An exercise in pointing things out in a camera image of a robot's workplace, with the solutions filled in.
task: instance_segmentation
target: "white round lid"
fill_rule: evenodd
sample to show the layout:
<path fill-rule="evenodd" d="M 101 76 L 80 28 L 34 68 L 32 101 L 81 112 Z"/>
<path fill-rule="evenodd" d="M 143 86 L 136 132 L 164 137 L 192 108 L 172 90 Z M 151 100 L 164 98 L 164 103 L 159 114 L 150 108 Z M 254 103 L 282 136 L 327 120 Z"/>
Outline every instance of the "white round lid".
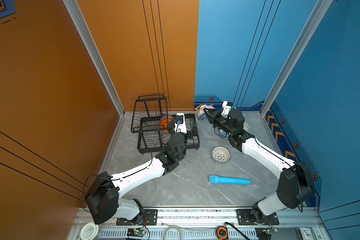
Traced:
<path fill-rule="evenodd" d="M 87 223 L 80 232 L 82 240 L 93 240 L 99 232 L 99 226 L 94 222 Z"/>

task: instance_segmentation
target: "white circular label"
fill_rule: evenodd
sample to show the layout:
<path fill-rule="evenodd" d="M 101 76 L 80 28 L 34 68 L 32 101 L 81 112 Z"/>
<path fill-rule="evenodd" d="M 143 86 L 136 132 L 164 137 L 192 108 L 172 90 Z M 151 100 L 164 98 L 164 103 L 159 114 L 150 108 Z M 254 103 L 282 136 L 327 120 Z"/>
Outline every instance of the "white circular label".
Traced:
<path fill-rule="evenodd" d="M 82 232 L 82 236 L 84 238 L 89 238 L 92 236 L 93 232 L 95 230 L 95 227 L 94 226 L 87 226 L 85 229 L 83 229 L 83 232 Z"/>

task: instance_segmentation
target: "gray marble surface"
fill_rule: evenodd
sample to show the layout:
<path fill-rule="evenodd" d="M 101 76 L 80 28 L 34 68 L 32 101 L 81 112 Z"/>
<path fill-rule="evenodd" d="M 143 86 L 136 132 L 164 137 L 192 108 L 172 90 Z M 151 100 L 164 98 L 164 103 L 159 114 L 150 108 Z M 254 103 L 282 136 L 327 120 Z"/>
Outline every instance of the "gray marble surface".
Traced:
<path fill-rule="evenodd" d="M 251 126 L 250 133 L 264 145 L 274 150 L 259 112 L 244 111 L 245 122 Z M 132 113 L 125 114 L 125 121 L 117 140 L 115 150 L 107 167 L 109 174 L 115 174 L 139 166 L 150 160 L 151 155 L 137 150 L 138 133 L 130 132 Z M 217 136 L 207 121 L 198 121 L 200 136 L 199 150 L 188 149 L 187 157 L 172 172 L 153 179 L 132 189 L 125 199 L 138 199 L 144 206 L 163 205 L 240 205 L 251 206 L 258 200 L 272 194 L 278 180 L 266 167 L 250 156 L 233 148 L 227 139 Z M 217 163 L 211 152 L 222 146 L 230 151 L 226 163 Z M 251 180 L 250 185 L 210 184 L 210 175 L 238 177 Z"/>

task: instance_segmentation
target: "black wire dish rack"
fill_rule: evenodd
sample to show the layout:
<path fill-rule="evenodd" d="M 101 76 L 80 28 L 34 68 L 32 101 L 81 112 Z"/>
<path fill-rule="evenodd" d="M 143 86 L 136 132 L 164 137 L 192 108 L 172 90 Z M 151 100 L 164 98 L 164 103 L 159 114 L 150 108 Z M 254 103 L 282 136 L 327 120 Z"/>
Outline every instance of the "black wire dish rack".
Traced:
<path fill-rule="evenodd" d="M 139 133 L 139 153 L 159 152 L 175 133 L 173 118 L 168 115 L 167 98 L 162 94 L 139 96 L 135 101 L 131 132 Z M 185 114 L 188 144 L 187 149 L 200 147 L 200 139 L 194 114 Z"/>

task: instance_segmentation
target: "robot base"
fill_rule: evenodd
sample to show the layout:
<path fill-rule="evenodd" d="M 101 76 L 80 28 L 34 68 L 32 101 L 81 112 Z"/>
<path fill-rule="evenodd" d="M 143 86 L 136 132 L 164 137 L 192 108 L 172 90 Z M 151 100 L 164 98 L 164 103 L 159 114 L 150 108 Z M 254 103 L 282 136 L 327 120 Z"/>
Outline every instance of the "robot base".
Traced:
<path fill-rule="evenodd" d="M 252 221 L 251 211 L 252 209 L 236 210 L 236 215 L 237 215 L 237 220 L 239 221 L 239 225 L 258 225 Z M 276 213 L 269 215 L 269 221 L 271 222 L 272 225 L 280 224 Z"/>
<path fill-rule="evenodd" d="M 147 217 L 147 226 L 156 225 L 157 209 L 145 210 L 142 225 L 145 224 L 145 217 Z M 130 222 L 129 220 L 127 220 L 125 218 L 117 218 L 116 225 L 118 225 L 118 226 L 131 226 L 131 225 L 135 225 L 135 224 L 133 224 L 132 222 Z"/>

